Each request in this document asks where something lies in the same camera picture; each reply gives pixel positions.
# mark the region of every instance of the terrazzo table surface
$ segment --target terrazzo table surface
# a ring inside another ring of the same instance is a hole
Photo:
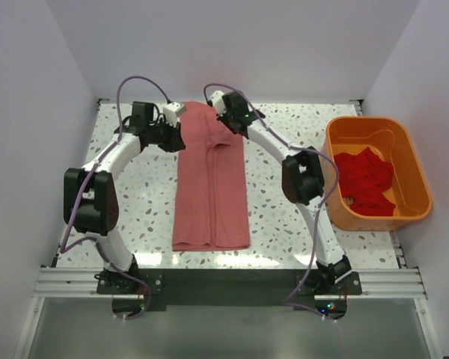
[[[329,121],[356,115],[353,104],[256,104],[266,119],[293,143],[321,149]],[[121,106],[123,118],[130,104]],[[114,104],[101,105],[86,161],[92,160],[117,127]],[[296,207],[281,190],[281,166],[257,144],[244,138],[251,247],[240,251],[173,252],[171,236],[177,185],[177,153],[145,149],[115,183],[118,228],[141,268],[303,269],[311,255],[311,235]],[[355,269],[396,269],[387,232],[347,232],[335,228],[337,240]],[[80,234],[72,232],[70,240]],[[60,255],[57,267],[98,268],[103,265],[91,243]]]

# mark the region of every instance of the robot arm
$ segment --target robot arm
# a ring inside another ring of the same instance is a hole
[[[239,133],[259,144],[282,165],[283,192],[290,202],[296,204],[311,236],[316,239],[317,267],[320,280],[324,281],[322,285],[333,286],[351,274],[351,265],[336,239],[326,208],[320,208],[324,178],[318,155],[286,147],[283,141],[279,141],[284,136],[274,129],[270,131],[269,125],[259,121],[256,114],[249,111],[248,103],[239,93],[215,91],[209,104],[217,111],[218,120],[233,133]],[[321,211],[320,219],[315,227],[318,210]]]
[[[117,129],[112,141],[95,159],[80,169],[70,168],[64,176],[64,220],[69,223],[72,208],[80,200],[73,226],[80,233],[95,233],[100,254],[107,259],[104,260],[106,271],[115,271],[110,263],[124,272],[136,267],[134,256],[116,228],[118,201],[114,181],[149,144],[157,144],[165,152],[185,148],[180,134],[180,116],[185,112],[185,106],[170,102],[154,120],[155,108],[153,103],[134,102],[121,139],[118,140]],[[79,187],[90,172],[93,175],[85,192],[91,196],[77,198]]]

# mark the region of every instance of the red garment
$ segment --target red garment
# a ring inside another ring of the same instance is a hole
[[[208,105],[187,102],[181,117],[186,149],[178,154],[174,251],[249,247],[245,160],[241,135]]]
[[[369,147],[357,156],[335,156],[343,197],[351,198],[350,208],[360,215],[391,216],[396,205],[382,194],[392,187],[394,167],[382,161]]]

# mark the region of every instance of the purple cable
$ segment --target purple cable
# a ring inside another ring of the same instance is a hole
[[[164,90],[163,90],[163,89],[162,89],[162,88],[161,88],[155,81],[153,81],[152,79],[149,79],[148,77],[144,77],[144,76],[140,76],[140,75],[134,75],[134,76],[129,76],[129,77],[127,77],[126,79],[124,79],[124,80],[120,83],[120,85],[118,86],[118,89],[117,89],[117,99],[116,99],[116,101],[117,101],[117,113],[118,113],[118,125],[119,125],[119,127],[120,127],[120,130],[119,130],[119,132],[118,132],[118,142],[121,140],[121,137],[123,136],[123,119],[122,119],[122,117],[121,117],[121,110],[120,110],[120,93],[121,93],[121,88],[122,88],[123,85],[125,85],[129,80],[133,80],[133,79],[145,80],[145,81],[151,83],[152,85],[154,85],[154,86],[159,90],[159,92],[161,92],[161,93],[163,94],[163,96],[165,97],[167,103],[170,103],[170,102],[171,102],[171,100],[170,100],[170,98],[168,97],[168,95],[166,94],[166,92],[164,92]]]
[[[151,290],[150,290],[150,287],[144,281],[139,280],[138,278],[134,278],[131,275],[128,275],[127,273],[125,273],[124,271],[119,269],[114,263],[111,263],[110,260],[103,253],[103,251],[102,251],[102,249],[101,249],[97,239],[92,237],[92,236],[83,237],[81,239],[76,240],[71,245],[67,246],[67,242],[68,242],[68,239],[70,237],[71,230],[73,228],[73,223],[75,222],[76,214],[78,212],[78,208],[79,208],[79,205],[80,205],[80,202],[81,202],[81,199],[82,199],[82,195],[83,195],[83,193],[85,193],[85,189],[86,189],[88,183],[90,182],[91,177],[93,176],[95,170],[98,168],[98,166],[100,165],[102,160],[106,157],[106,155],[108,155],[117,145],[118,145],[118,142],[113,142],[109,147],[107,147],[102,152],[102,154],[98,157],[97,162],[93,165],[93,167],[90,169],[90,171],[88,172],[87,176],[83,180],[82,185],[80,186],[80,188],[78,190],[78,194],[76,195],[75,203],[73,204],[73,209],[72,209],[72,212],[71,212],[71,215],[70,215],[70,220],[68,221],[67,229],[65,230],[64,238],[63,238],[63,240],[61,241],[61,244],[60,244],[60,253],[64,254],[64,253],[68,252],[69,250],[71,250],[72,248],[74,248],[75,246],[80,245],[83,242],[92,241],[97,246],[98,253],[102,257],[102,259],[106,263],[108,263],[117,273],[120,273],[120,275],[122,275],[123,277],[125,277],[127,279],[130,279],[130,280],[133,280],[136,283],[138,283],[141,286],[143,286],[147,290],[147,303],[145,304],[145,308],[143,310],[141,310],[140,312],[136,313],[136,314],[133,314],[131,316],[126,316],[125,320],[129,320],[129,319],[138,318],[150,306],[150,304],[151,304]]]
[[[80,202],[82,201],[82,196],[85,193],[85,189],[88,185],[88,183],[91,180],[91,177],[95,173],[95,170],[100,165],[101,161],[108,155],[116,146],[118,145],[118,142],[113,142],[109,147],[107,147],[102,154],[98,157],[97,162],[93,165],[93,167],[88,172],[87,176],[82,182],[82,185],[80,186],[78,190],[78,194],[76,195],[75,203],[73,204],[72,212],[70,214],[70,219],[68,220],[67,229],[65,230],[65,234],[63,236],[63,239],[60,244],[60,253],[66,253],[71,248],[75,247],[78,243],[74,242],[69,247],[67,247],[68,239],[70,237],[70,234],[72,232],[73,224],[75,223],[76,213],[78,212],[78,208],[80,207]]]
[[[232,86],[228,86],[228,85],[225,85],[225,84],[216,83],[216,82],[210,83],[210,84],[206,85],[204,87],[204,89],[203,89],[204,98],[205,98],[205,100],[207,102],[208,102],[207,89],[209,87],[211,87],[211,86],[218,86],[218,87],[221,87],[221,88],[227,88],[229,90],[232,90],[234,92],[239,93],[242,96],[242,98],[245,99],[245,101],[248,103],[249,107],[254,112],[254,114],[256,115],[257,119],[266,128],[266,130],[269,131],[273,136],[275,136],[275,138],[278,139],[284,146],[286,146],[287,148],[289,148],[291,150],[305,151],[305,152],[308,152],[308,153],[317,154],[318,156],[323,157],[326,161],[331,163],[331,165],[333,166],[333,168],[336,171],[336,179],[335,179],[335,182],[333,183],[333,185],[331,187],[331,190],[324,196],[324,198],[321,200],[320,204],[318,204],[318,206],[317,206],[316,218],[314,219],[313,247],[311,249],[311,259],[309,261],[308,267],[306,268],[305,275],[299,281],[299,283],[296,286],[296,288],[284,299],[284,304],[286,304],[286,305],[293,305],[295,307],[299,307],[300,304],[288,303],[287,301],[289,301],[299,291],[299,289],[302,287],[304,282],[308,279],[309,274],[311,273],[311,268],[313,267],[314,257],[316,256],[317,229],[318,229],[318,222],[319,222],[321,207],[323,206],[324,203],[326,203],[326,201],[329,199],[329,196],[331,196],[332,192],[335,191],[335,189],[337,188],[337,185],[339,183],[339,169],[337,168],[337,165],[335,164],[335,162],[330,157],[328,157],[324,153],[321,153],[320,151],[316,151],[316,150],[312,150],[312,149],[309,149],[309,148],[299,147],[299,146],[294,146],[292,144],[288,144],[287,141],[284,138],[282,138],[270,125],[268,125],[268,123],[266,123],[266,121],[263,118],[261,118],[260,114],[258,113],[256,108],[253,106],[251,101],[245,96],[245,94],[243,92],[241,92],[237,88],[234,88]]]

